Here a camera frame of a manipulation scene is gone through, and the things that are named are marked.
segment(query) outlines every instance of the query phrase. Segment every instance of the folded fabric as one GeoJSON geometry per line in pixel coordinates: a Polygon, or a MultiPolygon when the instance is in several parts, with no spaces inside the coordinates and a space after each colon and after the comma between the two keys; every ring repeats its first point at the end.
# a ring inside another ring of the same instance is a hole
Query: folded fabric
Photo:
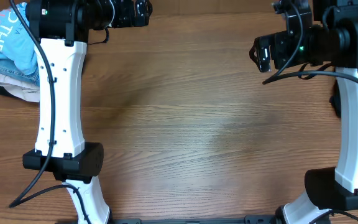
{"type": "Polygon", "coordinates": [[[10,94],[28,102],[39,103],[40,101],[40,88],[34,84],[0,74],[0,86],[10,94]]]}
{"type": "Polygon", "coordinates": [[[26,75],[22,73],[10,59],[0,59],[0,74],[7,75],[16,80],[31,83],[37,86],[40,85],[38,68],[35,69],[34,73],[26,75]]]}
{"type": "MultiPolygon", "coordinates": [[[[26,5],[27,3],[17,5],[23,18],[26,5]]],[[[12,9],[0,12],[0,59],[12,60],[25,75],[31,75],[37,69],[34,43],[12,9]]]]}

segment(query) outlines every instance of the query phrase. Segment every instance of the blue t-shirt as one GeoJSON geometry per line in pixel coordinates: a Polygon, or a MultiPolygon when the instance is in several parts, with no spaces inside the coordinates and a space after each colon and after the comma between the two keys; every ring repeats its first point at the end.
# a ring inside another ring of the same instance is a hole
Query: blue t-shirt
{"type": "MultiPolygon", "coordinates": [[[[28,25],[26,5],[18,4],[17,8],[28,25]]],[[[37,69],[34,43],[12,9],[0,12],[0,59],[12,60],[25,75],[33,74],[37,69]]]]}

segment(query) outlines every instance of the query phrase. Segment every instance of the wooden table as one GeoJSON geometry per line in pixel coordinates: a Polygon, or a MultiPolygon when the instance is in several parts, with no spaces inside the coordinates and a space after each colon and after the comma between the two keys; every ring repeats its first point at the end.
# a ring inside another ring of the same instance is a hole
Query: wooden table
{"type": "MultiPolygon", "coordinates": [[[[104,144],[101,186],[115,218],[273,214],[304,191],[307,170],[336,165],[334,79],[263,86],[271,73],[249,59],[256,37],[284,29],[272,13],[156,16],[89,47],[83,130],[104,144]]],[[[38,120],[37,104],[0,96],[0,223],[76,219],[66,190],[7,208],[36,174],[21,157],[38,120]]],[[[55,184],[44,174],[33,192],[55,184]]]]}

